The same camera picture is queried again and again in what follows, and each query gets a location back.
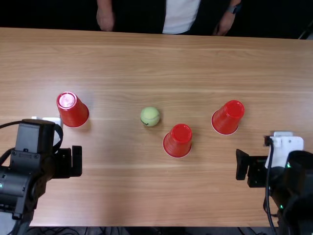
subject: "white shirt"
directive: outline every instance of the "white shirt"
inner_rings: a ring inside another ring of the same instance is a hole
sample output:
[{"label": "white shirt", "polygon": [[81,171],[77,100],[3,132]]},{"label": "white shirt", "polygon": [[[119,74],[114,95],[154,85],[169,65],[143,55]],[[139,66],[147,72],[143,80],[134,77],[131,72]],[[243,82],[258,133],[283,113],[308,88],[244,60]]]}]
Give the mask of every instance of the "white shirt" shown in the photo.
[{"label": "white shirt", "polygon": [[201,0],[166,0],[163,33],[178,34],[188,31],[196,19]]}]

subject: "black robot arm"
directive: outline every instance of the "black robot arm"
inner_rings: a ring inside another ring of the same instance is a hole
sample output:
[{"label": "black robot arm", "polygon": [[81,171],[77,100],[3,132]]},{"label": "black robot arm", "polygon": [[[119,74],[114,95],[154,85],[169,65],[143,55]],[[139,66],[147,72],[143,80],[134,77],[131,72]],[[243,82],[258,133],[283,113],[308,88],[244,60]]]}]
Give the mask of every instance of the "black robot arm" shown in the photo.
[{"label": "black robot arm", "polygon": [[[249,156],[237,149],[236,179],[248,176],[250,188],[266,186],[267,156]],[[269,177],[269,192],[278,207],[279,235],[313,234],[313,154],[292,151],[285,167],[273,167]]]},{"label": "black robot arm", "polygon": [[[54,132],[60,141],[53,146]],[[62,140],[63,131],[54,122],[24,119],[19,122],[15,148],[0,158],[0,217],[12,214],[12,235],[24,234],[49,180],[81,176],[81,146],[61,149]],[[10,154],[10,165],[1,166]]]}]

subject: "yellow tennis ball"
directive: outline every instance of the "yellow tennis ball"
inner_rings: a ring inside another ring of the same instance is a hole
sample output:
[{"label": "yellow tennis ball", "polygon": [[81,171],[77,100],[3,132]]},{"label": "yellow tennis ball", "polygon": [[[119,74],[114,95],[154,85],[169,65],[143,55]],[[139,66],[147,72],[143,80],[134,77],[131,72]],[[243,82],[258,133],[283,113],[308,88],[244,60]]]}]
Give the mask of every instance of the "yellow tennis ball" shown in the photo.
[{"label": "yellow tennis ball", "polygon": [[160,120],[160,112],[155,107],[146,107],[141,110],[140,119],[145,126],[155,126]]}]

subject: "hand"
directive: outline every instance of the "hand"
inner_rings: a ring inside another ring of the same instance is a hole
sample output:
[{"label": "hand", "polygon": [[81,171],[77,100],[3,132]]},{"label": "hand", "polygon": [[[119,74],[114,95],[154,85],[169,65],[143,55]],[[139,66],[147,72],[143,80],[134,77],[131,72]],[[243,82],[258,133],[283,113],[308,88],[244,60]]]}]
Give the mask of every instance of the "hand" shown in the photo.
[{"label": "hand", "polygon": [[230,30],[235,20],[235,14],[226,11],[213,31],[214,36],[225,36]]},{"label": "hand", "polygon": [[97,11],[97,22],[102,31],[112,32],[114,27],[113,12],[104,12],[100,8]]}]

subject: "red plastic cup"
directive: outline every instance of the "red plastic cup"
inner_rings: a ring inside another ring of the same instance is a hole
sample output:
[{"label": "red plastic cup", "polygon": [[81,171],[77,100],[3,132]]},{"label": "red plastic cup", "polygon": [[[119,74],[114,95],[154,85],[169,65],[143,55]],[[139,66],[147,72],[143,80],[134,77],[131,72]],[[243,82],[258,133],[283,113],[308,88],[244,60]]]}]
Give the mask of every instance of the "red plastic cup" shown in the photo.
[{"label": "red plastic cup", "polygon": [[190,127],[186,124],[177,124],[164,137],[163,148],[168,155],[174,158],[182,158],[190,152],[191,138]]},{"label": "red plastic cup", "polygon": [[244,105],[237,100],[231,100],[213,114],[211,123],[218,133],[231,135],[238,129],[244,114]]},{"label": "red plastic cup", "polygon": [[73,93],[63,92],[57,98],[57,106],[64,125],[79,127],[89,117],[89,110],[85,104]]}]

